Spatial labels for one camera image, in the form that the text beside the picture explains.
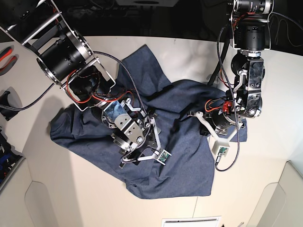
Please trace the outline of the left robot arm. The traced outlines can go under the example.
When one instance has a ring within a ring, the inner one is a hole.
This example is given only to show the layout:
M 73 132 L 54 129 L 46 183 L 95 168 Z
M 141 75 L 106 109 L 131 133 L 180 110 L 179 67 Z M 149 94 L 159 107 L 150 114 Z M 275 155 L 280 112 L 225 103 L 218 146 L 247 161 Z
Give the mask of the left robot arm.
M 227 1 L 229 23 L 222 28 L 226 32 L 224 45 L 218 50 L 220 59 L 207 84 L 211 86 L 220 77 L 228 90 L 224 97 L 205 105 L 205 119 L 217 134 L 226 135 L 236 121 L 261 113 L 261 83 L 265 75 L 261 53 L 271 48 L 269 17 L 273 6 L 272 0 Z M 237 50 L 231 61 L 233 83 L 227 81 L 222 69 L 229 46 Z

